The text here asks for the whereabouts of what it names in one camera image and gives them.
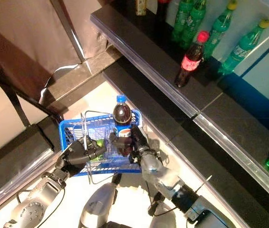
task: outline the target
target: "cola bottle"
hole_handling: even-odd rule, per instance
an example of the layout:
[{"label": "cola bottle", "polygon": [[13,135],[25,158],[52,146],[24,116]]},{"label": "cola bottle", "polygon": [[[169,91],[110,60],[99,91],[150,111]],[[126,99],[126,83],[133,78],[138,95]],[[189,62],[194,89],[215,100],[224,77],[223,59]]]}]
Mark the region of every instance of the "cola bottle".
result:
[{"label": "cola bottle", "polygon": [[203,56],[203,44],[207,41],[209,33],[201,31],[197,37],[197,41],[192,43],[191,47],[185,53],[181,63],[181,69],[174,81],[180,88],[188,83],[192,72],[198,67]]}]

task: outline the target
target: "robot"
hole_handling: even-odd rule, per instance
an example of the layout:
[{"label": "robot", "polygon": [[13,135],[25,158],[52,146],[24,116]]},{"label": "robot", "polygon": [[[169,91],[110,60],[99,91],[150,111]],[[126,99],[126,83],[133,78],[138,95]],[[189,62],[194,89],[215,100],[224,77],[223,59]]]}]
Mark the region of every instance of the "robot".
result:
[{"label": "robot", "polygon": [[[153,215],[150,228],[176,227],[173,211],[163,203],[167,198],[176,208],[184,213],[196,228],[235,228],[234,224],[203,196],[189,188],[176,172],[162,165],[156,151],[152,150],[141,130],[133,125],[131,129],[133,152],[130,160],[139,163],[143,178],[159,191],[148,212]],[[47,207],[65,188],[67,178],[78,174],[86,163],[105,152],[104,146],[98,146],[95,140],[83,137],[70,144],[56,162],[52,173],[44,173],[42,180],[30,192],[27,198],[14,208],[10,221],[4,228],[34,228],[44,217]],[[129,228],[107,222],[111,206],[114,204],[121,174],[116,175],[111,183],[99,188],[85,204],[79,219],[79,228]]]}]

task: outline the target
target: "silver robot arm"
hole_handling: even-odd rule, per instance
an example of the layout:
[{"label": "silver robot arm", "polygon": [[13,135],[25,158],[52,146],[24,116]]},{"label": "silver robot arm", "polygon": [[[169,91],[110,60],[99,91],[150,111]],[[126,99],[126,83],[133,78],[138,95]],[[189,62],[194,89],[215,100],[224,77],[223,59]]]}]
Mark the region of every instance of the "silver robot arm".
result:
[{"label": "silver robot arm", "polygon": [[162,165],[137,126],[132,127],[135,150],[139,153],[143,178],[171,200],[196,228],[235,228],[234,224],[203,196],[189,188],[178,174]]},{"label": "silver robot arm", "polygon": [[43,219],[47,207],[62,189],[65,181],[79,173],[86,163],[105,152],[96,141],[86,137],[87,150],[83,147],[84,138],[70,144],[57,160],[52,173],[44,173],[42,180],[29,193],[27,198],[14,208],[11,219],[4,228],[34,228]]}]

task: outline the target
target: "dark countertop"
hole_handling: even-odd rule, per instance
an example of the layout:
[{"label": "dark countertop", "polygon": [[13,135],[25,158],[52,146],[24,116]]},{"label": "dark countertop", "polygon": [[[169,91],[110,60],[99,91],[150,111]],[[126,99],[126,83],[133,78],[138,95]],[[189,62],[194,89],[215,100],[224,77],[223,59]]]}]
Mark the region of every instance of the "dark countertop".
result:
[{"label": "dark countertop", "polygon": [[103,75],[204,177],[213,175],[210,184],[251,227],[269,227],[269,194],[125,57]]},{"label": "dark countertop", "polygon": [[[165,111],[171,109],[166,107],[171,100],[269,193],[269,172],[264,167],[269,157],[269,100],[235,74],[217,77],[215,59],[199,66],[185,87],[175,87],[184,51],[170,41],[172,28],[166,23],[158,26],[150,11],[137,17],[134,10],[133,1],[116,0],[94,12],[91,20],[148,78],[144,89],[152,82],[166,96],[160,99]],[[140,76],[135,77],[141,83]],[[186,117],[179,118],[186,123]]]},{"label": "dark countertop", "polygon": [[117,0],[91,14],[91,20],[132,64],[190,117],[221,93],[221,89],[203,74],[196,75],[183,88],[174,86],[185,51],[169,40],[171,27],[168,24],[160,29],[155,26],[152,12],[137,17],[132,1]]}]

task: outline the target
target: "plastic basket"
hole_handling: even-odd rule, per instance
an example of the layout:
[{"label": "plastic basket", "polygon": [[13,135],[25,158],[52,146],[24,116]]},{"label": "plastic basket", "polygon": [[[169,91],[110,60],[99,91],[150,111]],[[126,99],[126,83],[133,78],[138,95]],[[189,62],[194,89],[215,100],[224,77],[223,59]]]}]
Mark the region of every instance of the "plastic basket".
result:
[{"label": "plastic basket", "polygon": [[[142,126],[142,115],[138,110],[132,110],[132,124]],[[106,147],[106,152],[102,158],[96,158],[87,165],[91,174],[141,172],[137,164],[131,164],[128,157],[118,154],[117,149],[109,142],[109,135],[115,127],[112,114],[87,118],[86,125],[90,138],[94,140],[105,139]],[[81,119],[62,121],[59,125],[59,136],[62,150],[83,137]],[[77,176],[87,175],[87,166]]]}]

